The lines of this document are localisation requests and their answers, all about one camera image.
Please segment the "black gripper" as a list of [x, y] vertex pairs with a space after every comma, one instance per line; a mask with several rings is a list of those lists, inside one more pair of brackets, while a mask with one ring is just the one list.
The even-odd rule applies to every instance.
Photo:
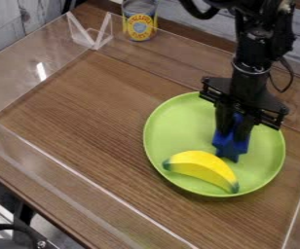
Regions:
[[249, 67], [236, 61], [232, 65], [231, 78], [202, 78], [200, 97], [214, 103], [221, 134], [229, 134], [235, 114], [243, 115], [236, 129], [236, 140], [243, 142], [249, 138], [255, 125], [280, 129], [289, 109], [268, 91], [271, 69]]

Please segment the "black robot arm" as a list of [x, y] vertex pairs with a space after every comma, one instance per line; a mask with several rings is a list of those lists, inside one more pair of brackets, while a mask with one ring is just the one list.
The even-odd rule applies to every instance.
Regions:
[[288, 107], [269, 92], [275, 62], [296, 40], [292, 22], [295, 0], [202, 0], [210, 5], [201, 11], [193, 0], [178, 0], [184, 9], [200, 19], [209, 19], [222, 9], [235, 11], [237, 37], [232, 76], [202, 79], [201, 97], [216, 104], [217, 131], [236, 142], [248, 139], [253, 126], [279, 129]]

